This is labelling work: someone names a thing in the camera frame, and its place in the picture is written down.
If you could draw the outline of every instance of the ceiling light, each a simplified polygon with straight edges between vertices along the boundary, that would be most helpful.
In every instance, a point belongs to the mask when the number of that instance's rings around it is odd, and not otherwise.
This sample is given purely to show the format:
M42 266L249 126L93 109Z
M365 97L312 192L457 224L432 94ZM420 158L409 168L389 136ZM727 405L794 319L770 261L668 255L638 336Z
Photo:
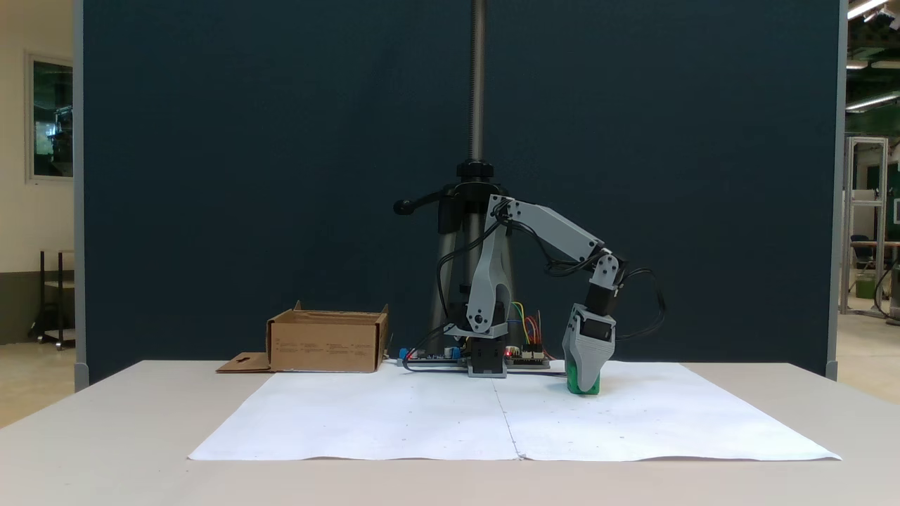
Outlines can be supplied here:
M861 109L868 105L881 104L882 102L887 102L888 100L894 100L897 97L900 97L900 92L889 93L887 95L881 95L875 98L867 98L866 100L860 100L859 102L847 104L847 110L853 111L856 109Z
M883 59L872 64L872 68L890 68L892 70L900 69L900 59Z
M860 0L855 5L851 5L847 11L847 19L853 19L863 15L876 7L880 7L887 3L887 0Z
M868 14L866 14L865 17L862 18L862 22L868 23L878 17L879 14L881 14L881 11L879 11L878 9L872 9L871 11L868 11Z

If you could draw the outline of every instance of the white table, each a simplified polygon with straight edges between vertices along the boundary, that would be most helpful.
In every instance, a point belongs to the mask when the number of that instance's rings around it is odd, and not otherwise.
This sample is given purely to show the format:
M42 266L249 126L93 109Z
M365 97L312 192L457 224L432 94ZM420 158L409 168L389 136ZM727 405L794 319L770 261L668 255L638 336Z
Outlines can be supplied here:
M900 504L900 406L793 366L686 364L842 462L191 461L268 378L221 364L141 362L0 429L0 503Z

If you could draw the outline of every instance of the robotic arm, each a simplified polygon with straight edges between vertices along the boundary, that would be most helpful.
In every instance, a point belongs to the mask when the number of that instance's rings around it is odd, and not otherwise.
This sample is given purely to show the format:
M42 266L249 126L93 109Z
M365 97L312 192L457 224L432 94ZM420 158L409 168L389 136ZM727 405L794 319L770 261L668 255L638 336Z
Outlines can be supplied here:
M576 270L592 272L584 303L572 306L562 346L569 390L598 393L600 368L616 348L616 321L610 313L615 308L625 261L604 248L603 241L552 209L501 195L491 196L489 208L485 231L505 225L508 229L533 232L536 238L572 259L563 274ZM500 229L490 233L483 242L466 309L467 321L447 332L458 339L498 339L507 334L506 320L512 301L509 266L501 260L501 251L509 239L505 232Z

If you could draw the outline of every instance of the green block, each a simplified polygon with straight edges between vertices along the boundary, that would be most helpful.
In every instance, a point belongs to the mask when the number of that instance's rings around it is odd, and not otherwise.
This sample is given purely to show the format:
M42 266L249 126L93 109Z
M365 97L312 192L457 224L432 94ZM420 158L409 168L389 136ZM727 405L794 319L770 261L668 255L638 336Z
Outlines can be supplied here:
M582 391L578 387L578 366L574 361L565 361L565 375L566 385L569 386L569 392L578 395L598 395L600 393L600 376L597 376L597 381L594 382L594 385L591 386L590 390L587 392Z

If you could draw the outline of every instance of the green object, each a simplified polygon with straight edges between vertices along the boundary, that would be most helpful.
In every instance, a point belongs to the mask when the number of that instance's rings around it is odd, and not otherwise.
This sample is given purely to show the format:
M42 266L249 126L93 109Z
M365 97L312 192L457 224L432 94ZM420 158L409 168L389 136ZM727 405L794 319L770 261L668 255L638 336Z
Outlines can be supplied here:
M575 364L574 360L565 361L565 375L566 385L569 386L569 392L578 395L598 395L600 393L600 376L597 376L597 381L594 382L594 386L591 386L590 390L587 392L584 392L578 387L578 365Z
M863 273L856 277L856 296L860 299L875 299L875 275Z

